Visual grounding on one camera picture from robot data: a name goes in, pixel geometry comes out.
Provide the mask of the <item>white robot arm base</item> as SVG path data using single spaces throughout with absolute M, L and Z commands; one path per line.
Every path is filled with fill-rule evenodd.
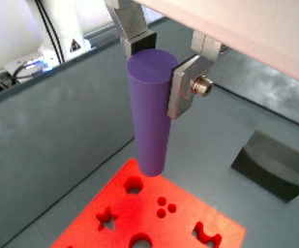
M 0 0 L 0 91 L 90 50 L 75 0 Z

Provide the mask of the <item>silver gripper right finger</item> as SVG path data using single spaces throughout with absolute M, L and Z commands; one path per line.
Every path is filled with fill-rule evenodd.
M 167 114 L 176 119 L 192 106 L 195 95 L 206 97 L 214 82 L 207 77 L 211 67 L 230 48 L 203 33 L 192 32 L 191 49 L 195 52 L 172 71 Z

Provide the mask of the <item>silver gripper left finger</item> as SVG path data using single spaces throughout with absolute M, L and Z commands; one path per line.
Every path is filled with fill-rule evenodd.
M 120 35 L 127 57 L 155 48 L 156 33 L 148 29 L 142 5 L 134 0 L 104 0 L 107 11 Z

